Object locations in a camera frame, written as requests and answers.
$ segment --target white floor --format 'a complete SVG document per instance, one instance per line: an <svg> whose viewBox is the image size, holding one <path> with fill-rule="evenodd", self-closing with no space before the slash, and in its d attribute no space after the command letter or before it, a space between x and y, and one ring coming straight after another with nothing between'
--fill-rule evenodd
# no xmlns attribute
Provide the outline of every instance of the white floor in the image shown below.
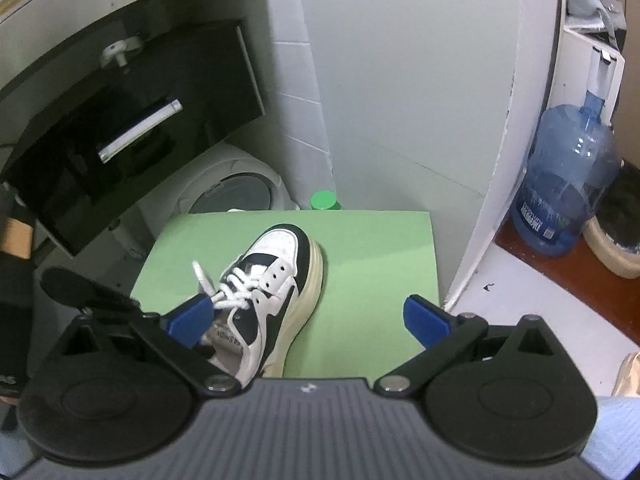
<svg viewBox="0 0 640 480"><path fill-rule="evenodd" d="M493 244L452 310L461 312L475 312L491 324L516 324L524 314L539 314L596 395L610 395L622 359L640 350L583 302Z"/></svg>

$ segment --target sneaker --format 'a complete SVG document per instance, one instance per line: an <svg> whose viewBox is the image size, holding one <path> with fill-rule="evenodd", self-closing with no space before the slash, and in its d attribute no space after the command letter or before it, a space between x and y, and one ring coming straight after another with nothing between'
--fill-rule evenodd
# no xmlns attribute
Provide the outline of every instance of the sneaker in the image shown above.
<svg viewBox="0 0 640 480"><path fill-rule="evenodd" d="M210 362L240 381L282 377L289 347L316 308L322 289L322 253L299 227L267 229L220 277L216 289L193 263L201 292L210 295L214 321L203 343Z"/></svg>

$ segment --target green bottle cap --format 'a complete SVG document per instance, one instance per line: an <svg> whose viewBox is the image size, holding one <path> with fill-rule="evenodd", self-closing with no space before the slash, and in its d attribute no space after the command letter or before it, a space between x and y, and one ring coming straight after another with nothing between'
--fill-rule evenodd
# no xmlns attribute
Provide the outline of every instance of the green bottle cap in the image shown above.
<svg viewBox="0 0 640 480"><path fill-rule="evenodd" d="M311 209L318 211L324 209L342 209L333 191L318 191L311 197Z"/></svg>

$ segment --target green board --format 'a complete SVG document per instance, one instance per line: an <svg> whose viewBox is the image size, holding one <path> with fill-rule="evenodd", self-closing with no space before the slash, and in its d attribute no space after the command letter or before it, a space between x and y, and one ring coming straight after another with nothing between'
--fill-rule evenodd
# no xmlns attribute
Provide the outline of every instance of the green board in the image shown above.
<svg viewBox="0 0 640 480"><path fill-rule="evenodd" d="M267 228L292 223L322 247L323 291L290 348L286 377L375 380L422 350L402 304L438 304L430 216L415 211L257 211L184 215L162 231L133 289L143 310L165 314L196 292L191 261L217 279Z"/></svg>

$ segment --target blue gripper pad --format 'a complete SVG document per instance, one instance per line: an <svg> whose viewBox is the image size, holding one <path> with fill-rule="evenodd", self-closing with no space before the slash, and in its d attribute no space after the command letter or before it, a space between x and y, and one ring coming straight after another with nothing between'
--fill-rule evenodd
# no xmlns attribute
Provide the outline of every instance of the blue gripper pad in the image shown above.
<svg viewBox="0 0 640 480"><path fill-rule="evenodd" d="M451 334L456 319L417 294L404 300L402 317L405 328L427 350Z"/></svg>
<svg viewBox="0 0 640 480"><path fill-rule="evenodd" d="M187 348L193 348L213 322L213 304L206 294L196 294L162 316L164 330Z"/></svg>

